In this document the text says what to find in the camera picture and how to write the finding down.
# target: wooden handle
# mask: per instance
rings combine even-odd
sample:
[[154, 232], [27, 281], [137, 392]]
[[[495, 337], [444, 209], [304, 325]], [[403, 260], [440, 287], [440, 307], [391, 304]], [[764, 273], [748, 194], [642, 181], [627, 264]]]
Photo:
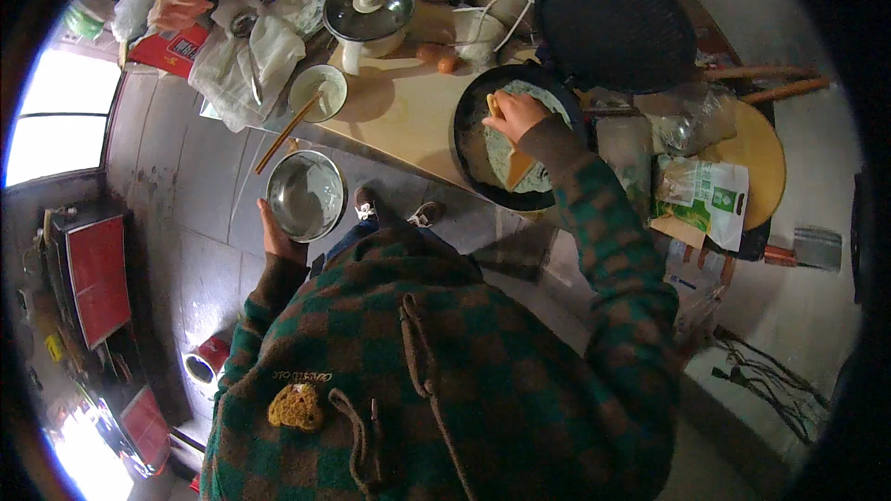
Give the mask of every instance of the wooden handle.
[[279, 137], [275, 139], [272, 147], [269, 148], [269, 151], [267, 151], [266, 154], [263, 155], [263, 158], [260, 159], [260, 162], [257, 164], [257, 168], [254, 169], [254, 173], [259, 174], [263, 172], [263, 169], [266, 168], [269, 160], [273, 158], [275, 152], [278, 151], [278, 148], [280, 148], [284, 143], [284, 140], [288, 139], [288, 137], [291, 135], [291, 132], [294, 131], [294, 128], [300, 123], [301, 120], [303, 120], [303, 117], [306, 116], [306, 113], [309, 112], [309, 109], [313, 107], [313, 104], [316, 103], [321, 96], [322, 92], [319, 90], [316, 92], [316, 94], [313, 95], [311, 99], [306, 101], [306, 105], [304, 105], [303, 108], [301, 108], [300, 111], [294, 116], [294, 118], [292, 118], [291, 121], [288, 122], [288, 125], [285, 126], [285, 128], [282, 130], [282, 133], [279, 134]]
[[810, 68], [798, 66], [738, 66], [736, 68], [718, 68], [717, 70], [704, 70], [700, 73], [700, 79], [704, 82], [716, 80], [732, 80], [734, 78], [764, 78], [769, 76], [794, 76], [799, 78], [813, 78], [817, 73]]
[[740, 97], [744, 103], [753, 105], [762, 101], [776, 101], [785, 99], [788, 96], [803, 95], [809, 91], [822, 90], [830, 87], [830, 79], [827, 77], [814, 78], [812, 80], [802, 80], [801, 82], [790, 83], [788, 85], [773, 88], [772, 90], [759, 91], [758, 93], [750, 93]]

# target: chopsticks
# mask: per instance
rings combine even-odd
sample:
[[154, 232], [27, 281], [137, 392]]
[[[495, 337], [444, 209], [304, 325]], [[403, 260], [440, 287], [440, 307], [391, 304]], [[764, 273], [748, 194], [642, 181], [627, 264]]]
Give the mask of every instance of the chopsticks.
[[309, 112], [309, 109], [313, 107], [313, 104], [316, 103], [321, 96], [322, 91], [318, 90], [316, 94], [312, 96], [312, 98], [306, 101], [306, 105], [300, 109], [300, 111], [294, 116], [294, 118], [291, 119], [290, 122], [288, 122], [288, 125], [285, 126], [285, 128], [282, 130], [282, 133], [279, 134], [279, 137], [275, 139], [272, 147], [269, 148], [269, 151], [267, 151], [266, 154], [263, 155], [263, 158], [260, 159], [260, 162], [257, 164], [257, 168], [254, 169], [254, 173], [259, 174], [263, 172], [263, 169], [266, 168], [269, 160], [273, 158], [275, 152], [278, 151], [278, 148], [280, 148], [284, 143], [284, 140], [288, 139], [288, 137], [291, 135], [291, 132], [294, 131], [294, 128], [300, 123], [301, 120], [303, 120], [303, 118], [306, 116], [306, 113]]

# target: green and brown checkered sweater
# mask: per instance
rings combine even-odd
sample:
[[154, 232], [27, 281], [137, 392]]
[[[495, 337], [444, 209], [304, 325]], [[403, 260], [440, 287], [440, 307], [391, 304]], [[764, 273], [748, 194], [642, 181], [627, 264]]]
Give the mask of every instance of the green and brown checkered sweater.
[[[614, 174], [561, 122], [519, 147], [551, 173], [598, 293], [584, 358], [412, 228], [360, 240], [305, 284], [305, 269], [267, 256], [220, 380], [203, 499], [659, 493], [680, 373], [664, 261]], [[269, 423], [291, 383], [316, 388], [318, 431]]]

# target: white cloth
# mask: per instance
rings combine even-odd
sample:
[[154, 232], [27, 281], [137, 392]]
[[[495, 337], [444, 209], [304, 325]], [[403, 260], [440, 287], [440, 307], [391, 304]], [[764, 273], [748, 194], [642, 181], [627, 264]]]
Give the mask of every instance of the white cloth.
[[[235, 39], [229, 29], [231, 20], [246, 9], [259, 13], [250, 42], [258, 65], [262, 105], [254, 100], [251, 90], [248, 39]], [[189, 85], [217, 109], [231, 131], [260, 126], [278, 102], [297, 62], [306, 56], [306, 45], [281, 18], [262, 8], [260, 0], [219, 0], [210, 17], [217, 26], [195, 58]]]

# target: window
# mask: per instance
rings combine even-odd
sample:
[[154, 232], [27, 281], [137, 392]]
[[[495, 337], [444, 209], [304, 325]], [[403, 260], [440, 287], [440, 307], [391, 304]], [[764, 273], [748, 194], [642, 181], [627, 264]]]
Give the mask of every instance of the window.
[[99, 167], [119, 79], [114, 62], [44, 50], [15, 122], [4, 187]]

